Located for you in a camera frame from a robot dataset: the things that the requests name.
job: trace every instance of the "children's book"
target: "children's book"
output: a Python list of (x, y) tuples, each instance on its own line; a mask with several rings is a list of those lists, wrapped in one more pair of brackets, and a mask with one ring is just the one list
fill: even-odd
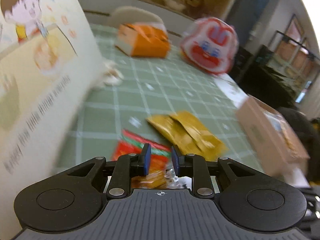
[(51, 175), (101, 53), (78, 0), (0, 0), (0, 239), (16, 195)]

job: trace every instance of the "chair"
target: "chair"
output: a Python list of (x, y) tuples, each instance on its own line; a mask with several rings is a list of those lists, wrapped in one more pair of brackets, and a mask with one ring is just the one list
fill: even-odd
[(121, 24), (135, 22), (163, 23), (158, 15), (132, 6), (121, 6), (114, 10), (107, 23), (111, 27), (119, 28)]

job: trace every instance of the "metal screw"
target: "metal screw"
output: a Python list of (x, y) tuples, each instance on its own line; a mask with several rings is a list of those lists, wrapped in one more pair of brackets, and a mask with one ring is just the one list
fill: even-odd
[(200, 189), (197, 190), (199, 195), (202, 196), (209, 196), (213, 193), (212, 189), (207, 188), (207, 187), (201, 187)]
[(113, 196), (121, 196), (123, 193), (124, 193), (124, 190), (119, 187), (115, 187), (109, 190), (109, 194)]

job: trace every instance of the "cartoon boy illustration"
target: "cartoon boy illustration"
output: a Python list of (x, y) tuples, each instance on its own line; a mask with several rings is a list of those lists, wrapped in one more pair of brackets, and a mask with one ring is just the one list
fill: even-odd
[(39, 0), (0, 0), (0, 7), (5, 21), (16, 25), (18, 42), (43, 34)]

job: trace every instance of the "cartoon boy's face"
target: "cartoon boy's face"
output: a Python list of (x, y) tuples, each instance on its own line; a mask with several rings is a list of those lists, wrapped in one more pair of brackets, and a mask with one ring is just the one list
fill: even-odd
[(41, 18), (39, 0), (19, 0), (13, 7), (12, 12), (4, 13), (6, 22), (26, 25)]

